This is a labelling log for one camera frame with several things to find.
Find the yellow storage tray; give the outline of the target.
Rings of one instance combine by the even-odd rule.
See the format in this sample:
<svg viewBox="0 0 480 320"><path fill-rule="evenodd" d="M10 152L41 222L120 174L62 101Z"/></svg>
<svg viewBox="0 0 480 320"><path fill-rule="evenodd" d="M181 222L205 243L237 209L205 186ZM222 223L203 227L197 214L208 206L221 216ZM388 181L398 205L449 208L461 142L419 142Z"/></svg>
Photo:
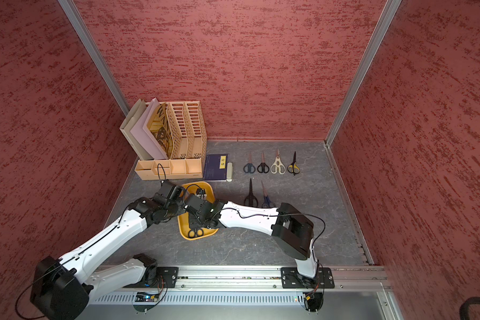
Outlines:
<svg viewBox="0 0 480 320"><path fill-rule="evenodd" d="M209 202L213 203L215 201L215 196L213 194L213 189L212 187L205 181L198 181L194 183L186 183L183 184L182 187L184 187L187 190L187 194L195 194L197 197L208 200ZM198 240L206 237L210 237L218 232L218 229L206 229L204 227L201 227L197 219L193 216L189 216L188 212L185 212L184 214L180 215L177 218L178 221L178 226L179 226L179 232L181 236L188 240L188 241L193 241L193 240ZM187 233L190 228L193 227L201 227L204 230L204 236L198 237L195 239L189 239L187 237Z"/></svg>

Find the all black scissors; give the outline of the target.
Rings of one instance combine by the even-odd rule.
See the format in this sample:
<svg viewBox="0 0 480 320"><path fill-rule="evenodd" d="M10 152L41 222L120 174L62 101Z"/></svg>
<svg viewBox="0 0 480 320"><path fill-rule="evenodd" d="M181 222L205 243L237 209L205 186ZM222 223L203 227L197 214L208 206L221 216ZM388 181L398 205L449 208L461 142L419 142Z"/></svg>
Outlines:
<svg viewBox="0 0 480 320"><path fill-rule="evenodd" d="M249 193L246 196L246 198L244 199L243 204L245 206L248 206L248 207L258 207L258 205L259 205L259 202L258 202L256 196L254 196L254 193L253 193L252 179L249 180Z"/></svg>

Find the dark blue handled scissors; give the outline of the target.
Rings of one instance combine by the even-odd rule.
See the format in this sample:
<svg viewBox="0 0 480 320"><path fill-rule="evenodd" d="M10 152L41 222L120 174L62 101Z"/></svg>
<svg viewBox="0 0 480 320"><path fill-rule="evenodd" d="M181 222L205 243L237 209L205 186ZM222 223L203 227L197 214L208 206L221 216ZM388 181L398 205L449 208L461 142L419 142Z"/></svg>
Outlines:
<svg viewBox="0 0 480 320"><path fill-rule="evenodd" d="M248 161L247 164L243 167L243 172L248 174L254 174L256 172L256 168L253 165L252 152L249 152Z"/></svg>

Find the black red handled scissors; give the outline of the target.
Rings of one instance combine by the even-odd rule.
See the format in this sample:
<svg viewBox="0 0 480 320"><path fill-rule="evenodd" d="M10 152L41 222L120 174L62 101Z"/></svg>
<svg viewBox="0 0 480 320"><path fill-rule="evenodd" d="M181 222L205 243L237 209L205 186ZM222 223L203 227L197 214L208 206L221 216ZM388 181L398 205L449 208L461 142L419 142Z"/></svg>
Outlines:
<svg viewBox="0 0 480 320"><path fill-rule="evenodd" d="M261 152L261 163L257 166L257 172L262 174L267 174L270 172L270 168L265 161L265 153Z"/></svg>

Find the cream handled kitchen scissors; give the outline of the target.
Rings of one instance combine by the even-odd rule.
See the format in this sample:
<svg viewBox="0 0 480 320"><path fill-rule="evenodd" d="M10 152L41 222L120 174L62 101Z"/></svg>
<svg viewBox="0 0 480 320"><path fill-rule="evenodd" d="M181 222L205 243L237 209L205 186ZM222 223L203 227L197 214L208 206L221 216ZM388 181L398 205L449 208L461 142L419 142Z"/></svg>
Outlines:
<svg viewBox="0 0 480 320"><path fill-rule="evenodd" d="M270 172L273 174L278 173L281 175L286 172L286 166L281 161L281 155L280 155L279 149L276 149L275 161L270 167Z"/></svg>

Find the yellow black handled scissors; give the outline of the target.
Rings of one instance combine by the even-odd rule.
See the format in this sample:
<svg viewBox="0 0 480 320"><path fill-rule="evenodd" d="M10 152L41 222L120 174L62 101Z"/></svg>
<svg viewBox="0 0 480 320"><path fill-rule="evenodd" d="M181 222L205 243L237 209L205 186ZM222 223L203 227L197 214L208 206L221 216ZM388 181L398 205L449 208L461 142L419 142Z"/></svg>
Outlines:
<svg viewBox="0 0 480 320"><path fill-rule="evenodd" d="M297 154L296 152L293 153L293 160L292 162L288 165L287 171L293 175L298 175L300 174L300 168L297 165Z"/></svg>

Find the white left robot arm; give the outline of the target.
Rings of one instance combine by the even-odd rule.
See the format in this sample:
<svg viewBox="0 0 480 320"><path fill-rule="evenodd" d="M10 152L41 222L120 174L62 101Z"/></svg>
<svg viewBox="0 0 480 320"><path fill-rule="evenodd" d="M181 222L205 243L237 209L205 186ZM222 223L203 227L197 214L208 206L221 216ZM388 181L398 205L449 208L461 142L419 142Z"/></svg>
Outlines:
<svg viewBox="0 0 480 320"><path fill-rule="evenodd" d="M143 253L116 267L98 268L137 234L184 212L181 201L146 197L134 201L120 218L83 245L58 259L46 257L39 262L30 302L48 319L76 319L91 302L128 285L167 289L157 261Z"/></svg>

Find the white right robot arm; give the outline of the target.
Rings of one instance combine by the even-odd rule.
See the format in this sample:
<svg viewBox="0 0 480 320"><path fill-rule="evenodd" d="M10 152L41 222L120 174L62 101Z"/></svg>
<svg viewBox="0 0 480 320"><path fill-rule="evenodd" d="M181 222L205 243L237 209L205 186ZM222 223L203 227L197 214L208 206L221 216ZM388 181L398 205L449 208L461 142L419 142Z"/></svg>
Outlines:
<svg viewBox="0 0 480 320"><path fill-rule="evenodd" d="M208 229L243 228L271 236L282 252L294 258L300 276L312 279L317 275L314 224L294 206L283 203L264 209L232 201L211 203L190 195L182 207Z"/></svg>

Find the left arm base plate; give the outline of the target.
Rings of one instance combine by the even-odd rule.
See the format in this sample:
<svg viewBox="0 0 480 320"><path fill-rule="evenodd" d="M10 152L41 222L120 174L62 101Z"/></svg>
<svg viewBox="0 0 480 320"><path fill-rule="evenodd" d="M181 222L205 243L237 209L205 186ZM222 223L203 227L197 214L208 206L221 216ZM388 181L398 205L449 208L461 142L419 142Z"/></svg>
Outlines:
<svg viewBox="0 0 480 320"><path fill-rule="evenodd" d="M145 270L141 280L137 283L142 288L162 287L173 289L179 273L178 267L154 267Z"/></svg>

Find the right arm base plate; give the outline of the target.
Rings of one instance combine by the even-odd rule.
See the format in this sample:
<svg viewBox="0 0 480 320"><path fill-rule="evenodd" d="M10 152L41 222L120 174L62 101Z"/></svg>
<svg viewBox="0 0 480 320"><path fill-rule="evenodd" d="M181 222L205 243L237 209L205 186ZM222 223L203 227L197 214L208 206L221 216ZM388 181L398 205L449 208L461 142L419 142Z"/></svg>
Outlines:
<svg viewBox="0 0 480 320"><path fill-rule="evenodd" d="M284 289L334 289L335 282L330 268L318 267L314 278L305 277L296 267L281 268L281 282Z"/></svg>

